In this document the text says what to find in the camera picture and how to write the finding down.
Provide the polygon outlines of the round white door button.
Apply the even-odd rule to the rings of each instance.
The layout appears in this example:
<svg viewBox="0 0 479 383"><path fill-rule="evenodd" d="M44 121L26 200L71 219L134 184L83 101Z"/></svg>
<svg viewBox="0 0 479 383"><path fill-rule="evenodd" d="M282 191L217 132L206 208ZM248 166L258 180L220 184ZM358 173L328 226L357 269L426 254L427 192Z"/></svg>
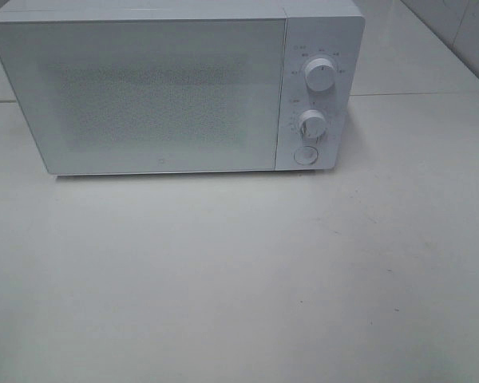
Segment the round white door button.
<svg viewBox="0 0 479 383"><path fill-rule="evenodd" d="M295 162L303 166L314 164L318 158L318 150L311 146L304 146L298 148L294 153Z"/></svg>

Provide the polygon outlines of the white microwave knob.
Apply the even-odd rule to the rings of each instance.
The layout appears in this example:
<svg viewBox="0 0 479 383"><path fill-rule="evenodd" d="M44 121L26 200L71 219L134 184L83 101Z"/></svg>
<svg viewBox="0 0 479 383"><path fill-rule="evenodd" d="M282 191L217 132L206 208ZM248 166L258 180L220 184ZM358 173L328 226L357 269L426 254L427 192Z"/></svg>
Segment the white microwave knob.
<svg viewBox="0 0 479 383"><path fill-rule="evenodd" d="M319 110L310 109L299 115L298 127L303 138L317 139L327 132L328 123Z"/></svg>
<svg viewBox="0 0 479 383"><path fill-rule="evenodd" d="M324 92L335 83L335 63L329 57L315 57L304 68L307 87L314 92Z"/></svg>

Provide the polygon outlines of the white microwave door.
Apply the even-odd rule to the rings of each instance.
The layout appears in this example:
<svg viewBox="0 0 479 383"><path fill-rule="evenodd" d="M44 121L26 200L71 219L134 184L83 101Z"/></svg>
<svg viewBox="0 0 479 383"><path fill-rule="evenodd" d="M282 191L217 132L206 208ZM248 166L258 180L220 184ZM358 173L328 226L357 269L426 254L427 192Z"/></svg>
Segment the white microwave door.
<svg viewBox="0 0 479 383"><path fill-rule="evenodd" d="M285 22L0 23L50 174L269 170Z"/></svg>

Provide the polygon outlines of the white microwave oven body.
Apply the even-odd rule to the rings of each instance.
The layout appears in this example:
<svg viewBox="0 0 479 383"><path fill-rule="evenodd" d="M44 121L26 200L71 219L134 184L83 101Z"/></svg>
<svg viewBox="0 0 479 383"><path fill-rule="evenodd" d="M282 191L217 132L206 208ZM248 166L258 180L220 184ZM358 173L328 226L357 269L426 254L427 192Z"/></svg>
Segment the white microwave oven body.
<svg viewBox="0 0 479 383"><path fill-rule="evenodd" d="M10 1L0 8L0 23L271 19L285 22L275 165L269 170L216 172L331 169L365 28L365 19L352 1ZM310 90L305 81L304 68L315 57L329 57L336 65L335 83L324 92ZM299 115L310 109L319 110L328 123L327 132L317 139L303 138L298 127ZM294 160L295 151L304 146L319 152L312 165Z"/></svg>

